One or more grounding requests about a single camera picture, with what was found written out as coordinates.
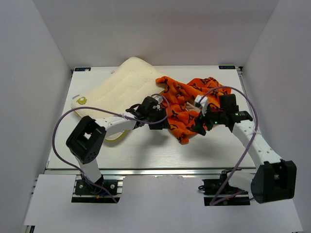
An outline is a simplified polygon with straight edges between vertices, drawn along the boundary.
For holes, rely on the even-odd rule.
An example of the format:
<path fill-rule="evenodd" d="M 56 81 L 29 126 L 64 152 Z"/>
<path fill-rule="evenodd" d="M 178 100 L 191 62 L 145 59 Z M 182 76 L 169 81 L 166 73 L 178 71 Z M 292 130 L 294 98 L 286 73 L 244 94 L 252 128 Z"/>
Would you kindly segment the cream contoured pillow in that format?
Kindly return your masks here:
<path fill-rule="evenodd" d="M 136 103 L 142 103 L 146 96 L 160 93 L 164 84 L 156 79 L 165 76 L 151 64 L 137 57 L 124 61 L 114 72 L 104 75 L 102 67 L 91 67 L 87 71 L 76 71 L 82 75 L 83 82 L 89 82 L 90 88 L 84 88 L 71 101 L 71 108 L 95 107 L 114 113 L 121 113 Z"/>

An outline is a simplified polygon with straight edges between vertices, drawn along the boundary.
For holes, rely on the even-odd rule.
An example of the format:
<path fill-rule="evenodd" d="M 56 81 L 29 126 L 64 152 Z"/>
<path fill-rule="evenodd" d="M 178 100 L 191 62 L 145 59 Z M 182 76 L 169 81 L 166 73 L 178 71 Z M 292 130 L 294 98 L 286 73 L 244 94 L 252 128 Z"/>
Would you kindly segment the orange patterned pillowcase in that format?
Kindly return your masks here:
<path fill-rule="evenodd" d="M 191 128 L 194 127 L 194 119 L 199 116 L 199 113 L 190 109 L 195 98 L 211 91 L 207 98 L 212 103 L 212 111 L 216 112 L 220 110 L 219 96 L 231 93 L 230 88 L 225 88 L 213 77 L 195 78 L 185 84 L 163 76 L 157 78 L 155 82 L 164 88 L 161 94 L 168 102 L 163 101 L 161 106 L 166 109 L 170 132 L 180 144 L 187 144 L 189 139 L 196 135 Z"/>

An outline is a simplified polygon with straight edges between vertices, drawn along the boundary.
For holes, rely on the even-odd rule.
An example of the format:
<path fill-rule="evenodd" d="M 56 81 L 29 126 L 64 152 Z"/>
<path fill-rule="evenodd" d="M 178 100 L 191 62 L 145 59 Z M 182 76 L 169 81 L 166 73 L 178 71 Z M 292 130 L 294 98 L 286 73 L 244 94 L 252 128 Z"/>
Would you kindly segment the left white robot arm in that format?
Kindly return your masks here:
<path fill-rule="evenodd" d="M 66 146 L 78 161 L 86 188 L 93 194 L 102 190 L 103 179 L 96 157 L 103 141 L 112 135 L 131 131 L 144 125 L 151 130 L 169 128 L 166 109 L 161 103 L 168 103 L 161 94 L 147 96 L 141 104 L 135 104 L 121 114 L 109 112 L 112 117 L 92 119 L 83 117 L 66 141 Z"/>

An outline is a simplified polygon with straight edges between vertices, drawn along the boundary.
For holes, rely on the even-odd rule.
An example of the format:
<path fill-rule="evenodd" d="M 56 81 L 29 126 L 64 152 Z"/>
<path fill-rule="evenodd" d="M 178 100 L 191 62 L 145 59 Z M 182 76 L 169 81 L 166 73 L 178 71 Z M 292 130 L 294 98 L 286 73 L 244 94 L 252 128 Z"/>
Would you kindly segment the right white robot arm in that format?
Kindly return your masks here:
<path fill-rule="evenodd" d="M 215 190 L 211 205 L 222 201 L 218 196 L 224 192 L 229 197 L 247 192 L 258 203 L 288 200 L 294 197 L 297 167 L 293 161 L 285 161 L 278 155 L 258 132 L 256 121 L 247 111 L 240 111 L 234 94 L 220 97 L 219 111 L 212 111 L 212 103 L 206 97 L 197 96 L 195 106 L 201 109 L 195 118 L 192 131 L 205 135 L 214 125 L 229 128 L 245 148 L 243 156 L 249 154 L 256 173 L 242 171 L 238 165 L 221 172 L 215 184 L 204 187 L 205 191 Z"/>

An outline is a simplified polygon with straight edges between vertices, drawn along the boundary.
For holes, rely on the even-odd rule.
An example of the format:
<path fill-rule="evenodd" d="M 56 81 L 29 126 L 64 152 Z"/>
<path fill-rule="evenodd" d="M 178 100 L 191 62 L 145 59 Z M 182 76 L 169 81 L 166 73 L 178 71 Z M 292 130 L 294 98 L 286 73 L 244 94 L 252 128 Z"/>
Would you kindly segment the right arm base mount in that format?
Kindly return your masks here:
<path fill-rule="evenodd" d="M 210 206 L 213 197 L 216 195 L 217 191 L 227 178 L 227 174 L 231 172 L 232 169 L 223 170 L 217 179 L 203 179 L 203 184 L 198 187 L 198 191 L 204 194 L 204 206 Z M 220 192 L 219 196 L 216 198 L 216 201 L 233 195 L 231 198 L 226 198 L 222 202 L 216 204 L 216 206 L 249 206 L 251 200 L 248 195 L 248 192 L 241 192 L 240 189 L 236 187 L 231 187 L 229 184 L 226 184 L 224 189 Z"/>

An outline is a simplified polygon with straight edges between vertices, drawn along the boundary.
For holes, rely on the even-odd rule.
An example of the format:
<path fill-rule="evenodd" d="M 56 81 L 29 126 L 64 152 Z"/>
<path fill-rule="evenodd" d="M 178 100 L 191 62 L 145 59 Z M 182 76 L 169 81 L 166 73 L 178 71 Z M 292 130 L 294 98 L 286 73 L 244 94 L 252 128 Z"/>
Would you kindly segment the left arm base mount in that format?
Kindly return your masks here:
<path fill-rule="evenodd" d="M 122 193 L 122 180 L 99 179 L 95 185 L 88 183 L 85 178 L 76 178 L 72 203 L 118 203 Z"/>

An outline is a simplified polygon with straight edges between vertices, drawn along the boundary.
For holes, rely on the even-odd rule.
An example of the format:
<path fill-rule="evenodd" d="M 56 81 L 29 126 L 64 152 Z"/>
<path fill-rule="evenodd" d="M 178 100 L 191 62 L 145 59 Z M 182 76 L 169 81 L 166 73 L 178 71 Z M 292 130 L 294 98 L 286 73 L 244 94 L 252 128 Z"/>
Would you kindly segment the aluminium table rail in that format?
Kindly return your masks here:
<path fill-rule="evenodd" d="M 126 176 L 126 175 L 217 175 L 220 174 L 221 171 L 225 170 L 225 168 L 198 168 L 198 169 L 190 169 L 190 168 L 174 168 L 174 169 L 166 169 L 166 168 L 148 168 L 148 169 L 100 169 L 100 172 L 103 175 L 118 175 L 118 176 Z M 242 167 L 242 171 L 249 172 L 252 174 L 256 173 L 255 168 L 252 167 Z M 66 169 L 46 169 L 44 174 L 59 174 L 59 175 L 78 175 L 80 172 L 75 169 L 66 168 Z"/>

